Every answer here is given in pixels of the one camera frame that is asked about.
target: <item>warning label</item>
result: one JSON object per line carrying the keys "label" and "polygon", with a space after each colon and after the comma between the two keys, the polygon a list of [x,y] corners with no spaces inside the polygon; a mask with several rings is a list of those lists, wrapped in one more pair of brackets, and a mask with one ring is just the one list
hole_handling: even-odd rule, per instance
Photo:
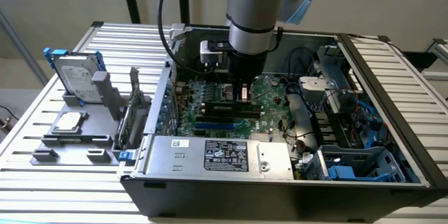
{"label": "warning label", "polygon": [[206,141],[206,170],[248,172],[247,142]]}

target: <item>aluminum extrusion table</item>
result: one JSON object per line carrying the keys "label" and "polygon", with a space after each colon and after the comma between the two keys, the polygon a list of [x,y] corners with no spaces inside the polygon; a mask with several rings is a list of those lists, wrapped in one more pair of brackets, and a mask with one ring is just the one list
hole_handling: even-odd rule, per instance
{"label": "aluminum extrusion table", "polygon": [[[412,116],[424,110],[440,109],[435,95],[428,94],[419,75],[412,72],[402,57],[387,48],[382,57],[390,64],[375,61],[371,49],[384,47],[374,41],[355,45],[378,75],[391,98],[408,120],[412,129],[448,176],[448,138],[432,135],[438,125],[448,123],[448,116],[427,115],[431,128],[420,127],[422,120]],[[99,49],[104,55],[114,86],[130,93],[130,69],[140,67],[142,90],[152,96],[158,86],[166,51],[156,26],[108,24],[91,27],[75,50]],[[396,93],[408,89],[412,96]],[[138,207],[124,191],[116,176],[116,166],[34,166],[31,153],[40,145],[64,102],[64,89],[56,76],[51,79],[35,102],[24,113],[16,127],[0,143],[0,222],[2,219],[60,223],[242,223],[240,221],[150,219],[139,214]],[[448,223],[448,199],[442,199],[426,208],[407,207],[376,223],[380,224],[443,224]]]}

